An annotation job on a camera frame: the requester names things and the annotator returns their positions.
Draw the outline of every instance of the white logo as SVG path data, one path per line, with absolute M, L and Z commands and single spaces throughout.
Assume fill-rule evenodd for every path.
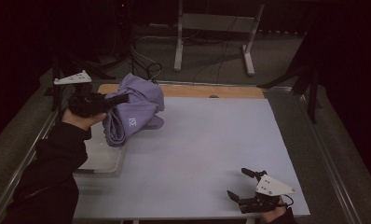
M 130 126 L 136 126 L 136 119 L 130 119 Z

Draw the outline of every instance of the metal frame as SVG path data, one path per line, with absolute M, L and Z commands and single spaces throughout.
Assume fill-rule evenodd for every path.
M 206 14 L 189 14 L 183 13 L 183 0 L 179 0 L 179 16 L 177 27 L 177 46 L 174 57 L 174 70 L 180 71 L 182 69 L 183 60 L 183 29 L 197 29 L 197 30 L 213 30 L 213 31 L 230 31 L 250 33 L 249 41 L 242 46 L 243 57 L 246 62 L 247 74 L 254 75 L 254 66 L 250 49 L 255 39 L 255 34 L 258 29 L 258 24 L 264 5 L 259 5 L 254 18 L 248 17 L 234 17 L 234 16 L 217 16 Z
M 183 84 L 183 85 L 185 84 L 185 83 L 178 83 L 178 82 L 176 82 L 176 83 L 168 82 L 168 83 Z M 292 94 L 291 93 L 291 88 L 285 88 L 285 87 L 283 87 L 283 88 L 274 87 L 270 90 L 263 90 L 263 92 L 267 92 L 267 91 Z M 321 157 L 322 157 L 323 166 L 324 166 L 324 168 L 327 172 L 328 177 L 331 180 L 332 186 L 334 187 L 334 190 L 337 194 L 337 198 L 338 198 L 338 200 L 339 200 L 339 202 L 342 206 L 343 212 L 344 212 L 347 220 L 351 224 L 363 223 L 360 219 L 360 216 L 359 216 L 355 206 L 354 206 L 354 203 L 353 203 L 352 199 L 350 198 L 348 190 L 347 190 L 343 180 L 341 179 L 341 177 L 339 175 L 339 172 L 336 168 L 335 162 L 333 161 L 332 156 L 331 156 L 327 146 L 324 144 L 324 141 L 322 140 L 322 137 L 320 136 L 316 127 L 314 127 L 313 124 L 310 122 L 310 119 L 308 117 L 307 107 L 306 107 L 307 100 L 305 99 L 305 97 L 303 95 L 300 95 L 299 97 L 297 97 L 297 96 L 295 96 L 295 97 L 296 97 L 297 103 L 299 105 L 299 108 L 303 112 L 302 114 L 304 115 L 305 122 L 309 125 L 309 127 L 310 127 L 310 129 L 313 133 L 314 139 L 316 139 L 316 141 L 317 141 L 318 148 L 320 150 L 319 153 L 321 154 Z M 54 120 L 55 120 L 56 117 L 57 117 L 57 112 L 53 112 L 49 115 L 48 119 L 46 120 L 45 124 L 42 127 L 42 130 L 40 131 L 38 136 L 35 138 L 34 143 L 29 148 L 27 155 L 22 160 L 20 166 L 17 168 L 14 175 L 11 177 L 7 187 L 4 189 L 4 192 L 3 192 L 2 196 L 0 197 L 0 220 L 1 220 L 1 218 L 3 218 L 6 207 L 11 201 L 11 195 L 12 195 L 14 189 L 16 188 L 16 186 L 17 186 L 17 184 L 18 184 L 18 182 L 21 178 L 22 171 L 25 169 L 25 167 L 34 158 L 34 145 L 35 145 L 35 143 L 37 142 L 38 139 L 41 139 L 41 138 L 44 138 L 45 136 L 47 136 L 49 128 L 53 125 Z M 139 223 L 139 220 L 133 220 L 133 223 L 137 224 L 137 223 Z M 246 224 L 252 224 L 252 223 L 254 223 L 254 219 L 253 218 L 248 218 Z

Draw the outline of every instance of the table surface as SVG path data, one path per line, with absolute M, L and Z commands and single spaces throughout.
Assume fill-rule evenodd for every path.
M 103 87 L 116 90 L 116 86 Z M 220 98 L 173 97 L 190 88 Z M 120 176 L 77 177 L 75 218 L 204 219 L 245 218 L 227 190 L 254 197 L 256 179 L 241 168 L 266 170 L 296 189 L 295 216 L 309 209 L 268 100 L 257 88 L 162 86 L 165 120 L 159 130 L 135 134 L 127 144 Z M 257 99 L 231 98 L 257 92 Z

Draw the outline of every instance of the folded towel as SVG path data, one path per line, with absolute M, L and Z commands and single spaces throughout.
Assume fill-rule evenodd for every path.
M 123 94 L 128 94 L 128 102 L 111 108 L 103 121 L 106 142 L 110 147 L 124 146 L 133 134 L 159 129 L 164 123 L 156 115 L 165 109 L 159 85 L 129 73 L 119 84 L 118 91 L 107 94 L 106 98 Z

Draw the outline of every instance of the floor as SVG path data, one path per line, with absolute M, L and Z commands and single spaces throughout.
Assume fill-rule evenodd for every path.
M 241 55 L 240 46 L 247 36 L 236 35 L 227 39 L 227 34 L 199 36 L 203 44 L 184 47 L 180 72 L 173 71 L 176 39 L 169 32 L 162 36 L 139 39 L 137 57 L 146 64 L 160 63 L 162 68 L 158 82 L 182 82 L 185 84 L 225 84 L 255 86 L 281 76 L 291 62 L 302 37 L 294 35 L 257 35 L 252 47 L 255 75 L 250 77 Z M 132 72 L 131 60 L 107 71 L 119 82 Z M 135 75 L 145 72 L 133 69 Z M 30 98 L 19 114 L 0 135 L 0 203 L 6 204 L 4 194 L 19 170 L 25 155 L 31 151 L 36 137 L 51 115 L 52 100 L 44 96 L 51 86 L 50 71 L 41 77 L 41 88 Z M 298 217 L 299 223 L 371 223 L 371 176 L 366 171 L 357 149 L 352 144 L 335 110 L 326 98 L 324 88 L 319 87 L 316 109 L 317 123 L 310 122 L 306 115 L 305 97 L 293 95 L 290 87 L 295 79 L 289 79 L 278 87 L 264 90 L 269 100 L 282 138 L 295 167 L 305 194 L 310 216 Z M 244 220 L 179 220 L 141 221 L 142 223 L 244 223 Z M 120 223 L 114 220 L 75 220 L 74 223 Z

